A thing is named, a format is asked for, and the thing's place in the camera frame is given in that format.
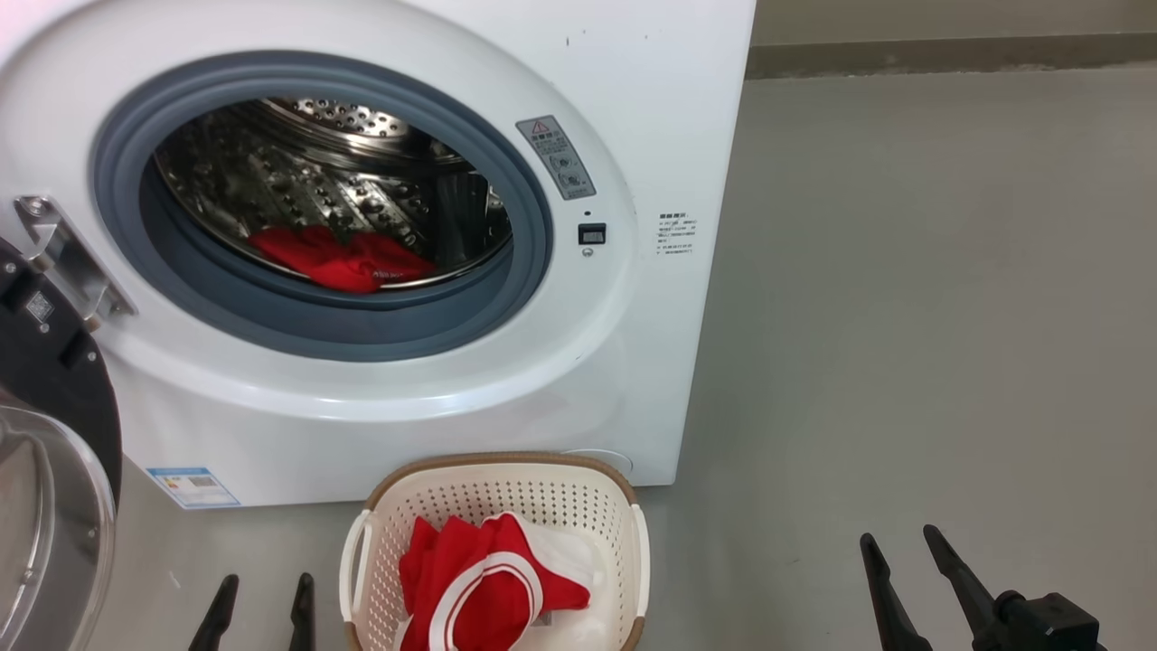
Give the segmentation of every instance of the washing machine opening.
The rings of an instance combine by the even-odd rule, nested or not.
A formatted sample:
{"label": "washing machine opening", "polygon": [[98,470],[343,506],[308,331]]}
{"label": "washing machine opening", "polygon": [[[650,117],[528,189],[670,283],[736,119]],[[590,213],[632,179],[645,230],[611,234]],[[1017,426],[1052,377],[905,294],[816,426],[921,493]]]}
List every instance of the washing machine opening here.
{"label": "washing machine opening", "polygon": [[494,186],[397,116],[270,97],[198,116],[154,164],[209,236],[293,278],[368,293],[476,271],[510,244]]}
{"label": "washing machine opening", "polygon": [[550,261],[548,202],[510,140],[364,61],[249,52],[170,71],[106,119],[91,169],[100,216],[154,288],[292,355],[452,350],[522,309]]}

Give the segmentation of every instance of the washing machine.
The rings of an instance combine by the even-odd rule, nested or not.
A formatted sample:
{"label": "washing machine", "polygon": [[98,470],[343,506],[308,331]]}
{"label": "washing machine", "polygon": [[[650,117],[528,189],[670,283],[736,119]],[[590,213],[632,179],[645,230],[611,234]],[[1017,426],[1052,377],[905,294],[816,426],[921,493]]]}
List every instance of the washing machine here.
{"label": "washing machine", "polygon": [[9,391],[106,375],[69,426],[187,509],[484,451],[673,482],[752,13],[0,1]]}

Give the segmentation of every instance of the red cloth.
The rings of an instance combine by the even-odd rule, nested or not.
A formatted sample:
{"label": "red cloth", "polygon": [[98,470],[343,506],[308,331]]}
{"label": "red cloth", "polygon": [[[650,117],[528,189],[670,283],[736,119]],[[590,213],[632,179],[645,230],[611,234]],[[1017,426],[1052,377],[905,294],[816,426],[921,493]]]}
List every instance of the red cloth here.
{"label": "red cloth", "polygon": [[441,533],[418,518],[398,574],[403,651],[508,651],[539,614],[585,608],[594,583],[582,539],[513,513],[481,527],[451,517]]}
{"label": "red cloth", "polygon": [[432,261],[381,232],[355,232],[349,245],[342,246],[326,225],[278,227],[253,232],[249,243],[323,287],[359,294],[375,291],[388,281],[417,280],[435,269]]}

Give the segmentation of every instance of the laundry basket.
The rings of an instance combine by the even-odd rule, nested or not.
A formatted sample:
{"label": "laundry basket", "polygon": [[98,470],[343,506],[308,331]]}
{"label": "laundry basket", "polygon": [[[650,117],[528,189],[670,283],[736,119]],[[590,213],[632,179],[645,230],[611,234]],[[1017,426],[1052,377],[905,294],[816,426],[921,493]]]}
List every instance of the laundry basket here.
{"label": "laundry basket", "polygon": [[358,516],[341,554],[339,601],[354,651],[391,651],[406,619],[398,560],[414,519],[442,528],[451,516],[476,526],[503,511],[577,534],[595,550],[590,607],[555,611],[519,651],[619,651],[642,635],[650,590],[647,523],[627,480],[610,466],[561,454],[467,454],[420,461],[383,481]]}

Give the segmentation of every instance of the brown baseboard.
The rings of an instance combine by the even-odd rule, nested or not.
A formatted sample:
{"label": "brown baseboard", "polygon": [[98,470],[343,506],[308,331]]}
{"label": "brown baseboard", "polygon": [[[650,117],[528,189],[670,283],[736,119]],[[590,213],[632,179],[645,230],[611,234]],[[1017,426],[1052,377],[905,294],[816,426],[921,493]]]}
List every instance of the brown baseboard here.
{"label": "brown baseboard", "polygon": [[757,45],[746,79],[1055,71],[1157,62],[1157,34]]}

